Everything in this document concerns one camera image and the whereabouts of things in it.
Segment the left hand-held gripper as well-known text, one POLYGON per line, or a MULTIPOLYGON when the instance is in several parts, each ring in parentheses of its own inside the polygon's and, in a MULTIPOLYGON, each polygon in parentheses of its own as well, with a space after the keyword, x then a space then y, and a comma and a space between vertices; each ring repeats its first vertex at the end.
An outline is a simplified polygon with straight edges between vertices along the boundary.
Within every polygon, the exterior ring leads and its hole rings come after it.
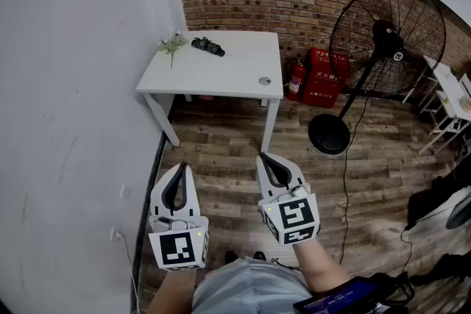
POLYGON ((200 215, 191 167, 178 163, 155 184, 151 192, 152 231, 149 239, 157 266, 166 271, 204 268, 208 255, 209 220, 200 215))

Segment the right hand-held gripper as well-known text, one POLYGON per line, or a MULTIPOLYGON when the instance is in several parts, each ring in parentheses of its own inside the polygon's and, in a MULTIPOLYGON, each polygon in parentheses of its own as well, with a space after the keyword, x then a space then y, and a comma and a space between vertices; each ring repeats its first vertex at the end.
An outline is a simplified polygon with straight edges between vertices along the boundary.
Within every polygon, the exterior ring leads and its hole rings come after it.
POLYGON ((256 172, 262 197, 259 210, 279 245, 315 238, 319 232, 316 195, 304 184, 299 166, 280 155, 261 152, 256 157, 256 172))

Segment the dark plaid umbrella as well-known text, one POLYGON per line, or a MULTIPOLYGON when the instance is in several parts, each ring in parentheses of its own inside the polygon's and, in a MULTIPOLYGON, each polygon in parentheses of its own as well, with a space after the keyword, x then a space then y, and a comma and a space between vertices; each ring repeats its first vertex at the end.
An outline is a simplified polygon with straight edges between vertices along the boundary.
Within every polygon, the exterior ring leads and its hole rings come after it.
POLYGON ((209 40, 207 37, 198 38, 195 37, 191 41, 191 46, 195 49, 206 51, 210 54, 223 57, 225 55, 225 50, 217 43, 214 43, 212 40, 209 40))

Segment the person's right forearm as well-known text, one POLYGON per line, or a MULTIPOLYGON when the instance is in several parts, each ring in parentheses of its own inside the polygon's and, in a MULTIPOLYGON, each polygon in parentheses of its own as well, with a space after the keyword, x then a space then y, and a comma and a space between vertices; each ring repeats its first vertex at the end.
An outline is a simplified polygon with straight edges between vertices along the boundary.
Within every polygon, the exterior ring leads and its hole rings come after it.
POLYGON ((321 293, 348 281, 350 275, 323 248, 316 238, 293 245, 302 275, 311 291, 321 293))

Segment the person's left forearm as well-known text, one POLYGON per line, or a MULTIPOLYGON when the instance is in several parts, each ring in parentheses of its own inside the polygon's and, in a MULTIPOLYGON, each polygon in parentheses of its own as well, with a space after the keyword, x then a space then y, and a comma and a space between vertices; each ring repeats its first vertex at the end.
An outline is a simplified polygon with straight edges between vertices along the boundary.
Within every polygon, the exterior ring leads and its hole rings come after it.
POLYGON ((155 294, 147 314, 191 314, 196 270, 170 271, 155 294))

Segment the red fire extinguisher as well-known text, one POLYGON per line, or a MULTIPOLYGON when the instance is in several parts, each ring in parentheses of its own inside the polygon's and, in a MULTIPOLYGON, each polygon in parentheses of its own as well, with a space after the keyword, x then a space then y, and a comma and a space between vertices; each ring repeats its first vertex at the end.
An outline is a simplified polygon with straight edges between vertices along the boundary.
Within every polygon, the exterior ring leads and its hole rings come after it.
POLYGON ((300 91, 307 75, 305 63, 300 59, 291 58, 286 63, 287 94, 290 101, 298 101, 300 91))

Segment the red fire extinguisher box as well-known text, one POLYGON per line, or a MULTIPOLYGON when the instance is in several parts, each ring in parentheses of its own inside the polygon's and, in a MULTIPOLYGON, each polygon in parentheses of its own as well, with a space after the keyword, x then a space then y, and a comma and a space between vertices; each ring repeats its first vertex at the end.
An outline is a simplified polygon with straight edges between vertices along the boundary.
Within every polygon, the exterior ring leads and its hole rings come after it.
POLYGON ((317 107, 332 108, 341 87, 350 75, 350 62, 346 55, 312 48, 310 68, 304 84, 301 102, 317 107))

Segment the person's light blue shorts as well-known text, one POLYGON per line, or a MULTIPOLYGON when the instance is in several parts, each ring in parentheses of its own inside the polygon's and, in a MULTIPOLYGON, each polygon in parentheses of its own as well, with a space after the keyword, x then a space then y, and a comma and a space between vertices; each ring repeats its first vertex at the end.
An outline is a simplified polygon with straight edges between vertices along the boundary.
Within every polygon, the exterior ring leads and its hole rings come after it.
POLYGON ((294 314, 294 304, 310 297, 300 272, 246 257, 202 280, 191 314, 294 314))

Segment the white table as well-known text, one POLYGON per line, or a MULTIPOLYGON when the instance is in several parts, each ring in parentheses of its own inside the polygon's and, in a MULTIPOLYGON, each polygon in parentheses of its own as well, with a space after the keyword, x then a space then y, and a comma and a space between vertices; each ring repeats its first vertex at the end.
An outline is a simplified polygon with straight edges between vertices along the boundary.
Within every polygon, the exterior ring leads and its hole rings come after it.
POLYGON ((188 40, 207 37, 225 50, 223 57, 195 49, 190 44, 171 56, 159 51, 145 70, 136 90, 144 95, 157 123, 173 146, 179 146, 166 112, 154 95, 186 97, 226 96, 259 99, 268 108, 261 151, 269 150, 277 111, 283 98, 278 35, 275 32, 202 30, 184 32, 188 40), (272 83, 261 85, 260 77, 272 83))

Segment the black wrist-mounted screen device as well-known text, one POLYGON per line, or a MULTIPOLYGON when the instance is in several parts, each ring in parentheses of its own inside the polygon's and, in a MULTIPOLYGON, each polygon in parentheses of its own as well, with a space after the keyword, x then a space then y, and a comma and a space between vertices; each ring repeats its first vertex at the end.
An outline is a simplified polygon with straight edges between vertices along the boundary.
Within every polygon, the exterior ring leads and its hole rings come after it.
POLYGON ((294 304, 295 314, 409 314, 415 297, 408 274, 396 277, 376 273, 350 281, 294 304))

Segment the artificial white flower bouquet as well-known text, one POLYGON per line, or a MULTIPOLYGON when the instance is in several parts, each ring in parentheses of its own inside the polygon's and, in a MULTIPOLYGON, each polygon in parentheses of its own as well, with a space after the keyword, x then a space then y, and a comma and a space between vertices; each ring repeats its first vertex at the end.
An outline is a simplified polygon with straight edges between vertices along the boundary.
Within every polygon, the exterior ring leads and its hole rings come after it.
POLYGON ((166 54, 169 54, 171 56, 171 67, 173 67, 175 52, 187 43, 188 40, 185 38, 183 33, 180 30, 177 30, 159 42, 157 51, 164 51, 166 54))

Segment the black bag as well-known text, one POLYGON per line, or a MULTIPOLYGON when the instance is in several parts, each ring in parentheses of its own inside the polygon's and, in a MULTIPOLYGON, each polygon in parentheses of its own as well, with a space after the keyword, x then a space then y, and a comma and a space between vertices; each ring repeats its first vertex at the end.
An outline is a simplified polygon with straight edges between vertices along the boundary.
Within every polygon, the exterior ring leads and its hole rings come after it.
POLYGON ((471 186, 471 154, 465 157, 446 177, 438 176, 431 188, 411 195, 408 201, 408 224, 413 228, 419 219, 444 204, 454 193, 471 186))

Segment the black standing fan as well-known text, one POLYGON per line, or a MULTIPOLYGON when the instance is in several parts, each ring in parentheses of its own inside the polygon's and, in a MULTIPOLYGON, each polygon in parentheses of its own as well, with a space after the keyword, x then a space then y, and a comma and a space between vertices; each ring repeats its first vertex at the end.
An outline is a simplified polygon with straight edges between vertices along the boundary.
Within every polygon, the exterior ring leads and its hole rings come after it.
POLYGON ((445 52, 446 26, 436 0, 352 0, 330 37, 330 69, 348 95, 338 115, 315 116, 308 136, 319 151, 341 154, 350 144, 344 120, 357 96, 391 98, 419 85, 445 52))

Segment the white shelf rack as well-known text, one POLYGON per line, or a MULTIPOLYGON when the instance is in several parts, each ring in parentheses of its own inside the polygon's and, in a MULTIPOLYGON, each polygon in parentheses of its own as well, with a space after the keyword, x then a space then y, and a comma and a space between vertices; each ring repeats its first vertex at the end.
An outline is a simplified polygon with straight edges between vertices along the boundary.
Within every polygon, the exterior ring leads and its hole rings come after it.
POLYGON ((445 134, 452 134, 433 153, 440 152, 471 125, 471 105, 469 109, 464 106, 466 101, 471 102, 471 81, 467 75, 464 74, 460 79, 457 79, 450 67, 426 55, 423 58, 426 61, 426 66, 419 75, 417 83, 407 92, 402 101, 403 104, 407 101, 421 79, 429 79, 433 82, 419 103, 419 107, 421 107, 420 113, 427 112, 431 115, 433 129, 429 135, 435 135, 435 137, 420 149, 418 154, 430 149, 445 134))

